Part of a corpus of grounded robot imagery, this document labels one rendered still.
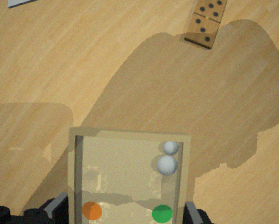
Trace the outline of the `tan wooden domino tile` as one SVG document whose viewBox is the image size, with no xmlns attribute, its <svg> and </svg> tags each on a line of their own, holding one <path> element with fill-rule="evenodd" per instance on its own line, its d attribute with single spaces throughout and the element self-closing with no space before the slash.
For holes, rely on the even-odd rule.
<svg viewBox="0 0 279 224">
<path fill-rule="evenodd" d="M 211 50 L 227 0 L 198 0 L 184 40 Z"/>
</svg>

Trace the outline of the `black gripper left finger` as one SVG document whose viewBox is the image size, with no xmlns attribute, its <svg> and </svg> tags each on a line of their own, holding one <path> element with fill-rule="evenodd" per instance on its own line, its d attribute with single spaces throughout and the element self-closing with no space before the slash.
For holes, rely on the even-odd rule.
<svg viewBox="0 0 279 224">
<path fill-rule="evenodd" d="M 27 209 L 23 215 L 10 215 L 8 207 L 0 206 L 0 224 L 69 224 L 68 193 L 62 192 L 38 209 Z"/>
</svg>

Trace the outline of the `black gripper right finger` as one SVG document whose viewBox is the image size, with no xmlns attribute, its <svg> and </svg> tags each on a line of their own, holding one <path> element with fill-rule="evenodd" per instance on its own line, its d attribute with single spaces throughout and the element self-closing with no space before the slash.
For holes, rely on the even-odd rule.
<svg viewBox="0 0 279 224">
<path fill-rule="evenodd" d="M 193 202 L 185 202 L 182 224 L 215 224 L 215 223 L 211 222 L 211 220 L 209 219 L 205 211 L 203 211 L 202 209 L 196 209 Z"/>
</svg>

